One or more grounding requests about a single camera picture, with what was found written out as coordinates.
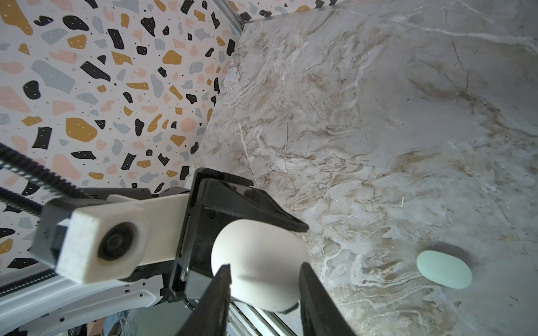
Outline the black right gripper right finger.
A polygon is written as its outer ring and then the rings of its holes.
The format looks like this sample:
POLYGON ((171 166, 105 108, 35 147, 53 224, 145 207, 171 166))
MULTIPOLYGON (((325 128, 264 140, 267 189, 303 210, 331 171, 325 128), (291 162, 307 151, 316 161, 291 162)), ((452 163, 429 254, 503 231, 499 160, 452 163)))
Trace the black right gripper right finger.
POLYGON ((355 336, 309 263, 299 274, 301 323, 310 336, 355 336))

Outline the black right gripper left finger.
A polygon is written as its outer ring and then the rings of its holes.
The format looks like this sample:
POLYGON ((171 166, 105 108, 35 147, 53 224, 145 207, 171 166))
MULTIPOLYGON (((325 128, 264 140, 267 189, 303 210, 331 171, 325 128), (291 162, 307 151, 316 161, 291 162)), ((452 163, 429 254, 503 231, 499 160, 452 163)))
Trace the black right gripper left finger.
POLYGON ((225 335, 231 283, 231 266, 222 265, 177 336, 225 335))

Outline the mint green earbud case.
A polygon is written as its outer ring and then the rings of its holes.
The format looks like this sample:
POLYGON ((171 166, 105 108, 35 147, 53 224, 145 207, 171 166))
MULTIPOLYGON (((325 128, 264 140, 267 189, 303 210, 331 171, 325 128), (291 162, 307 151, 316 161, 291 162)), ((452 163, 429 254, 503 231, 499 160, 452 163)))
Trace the mint green earbud case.
POLYGON ((455 256, 433 250, 425 250, 416 259, 418 271, 426 279, 453 289, 471 285, 473 275, 470 267, 455 256))

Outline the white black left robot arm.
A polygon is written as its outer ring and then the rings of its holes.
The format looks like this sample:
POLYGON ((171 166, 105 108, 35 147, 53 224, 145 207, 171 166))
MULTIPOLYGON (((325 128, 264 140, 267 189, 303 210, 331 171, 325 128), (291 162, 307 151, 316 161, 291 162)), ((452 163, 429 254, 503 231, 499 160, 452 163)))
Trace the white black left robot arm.
POLYGON ((44 270, 1 287, 1 332, 54 335, 164 302, 191 301, 186 334, 224 332, 232 301, 290 312, 310 260, 308 225, 251 180, 196 171, 190 189, 86 188, 27 204, 44 270))

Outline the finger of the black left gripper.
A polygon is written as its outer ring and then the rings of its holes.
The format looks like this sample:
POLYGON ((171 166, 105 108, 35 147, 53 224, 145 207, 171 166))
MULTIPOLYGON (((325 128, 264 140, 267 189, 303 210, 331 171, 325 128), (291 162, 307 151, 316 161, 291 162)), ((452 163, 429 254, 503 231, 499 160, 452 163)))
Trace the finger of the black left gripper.
POLYGON ((268 223, 307 232, 302 220, 287 213, 266 191, 241 176, 199 168, 193 176, 184 219, 184 296, 202 298, 213 275, 211 252, 217 235, 235 220, 268 223))

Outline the white earbud case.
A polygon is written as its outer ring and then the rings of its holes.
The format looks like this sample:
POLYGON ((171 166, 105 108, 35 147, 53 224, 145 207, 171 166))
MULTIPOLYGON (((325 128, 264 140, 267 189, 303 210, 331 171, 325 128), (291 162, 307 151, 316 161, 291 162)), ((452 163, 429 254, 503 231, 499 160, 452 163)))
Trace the white earbud case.
POLYGON ((236 220, 217 235, 211 253, 214 274, 231 267, 231 297, 269 312, 287 312, 300 301, 299 274, 310 262, 306 243, 291 231, 236 220))

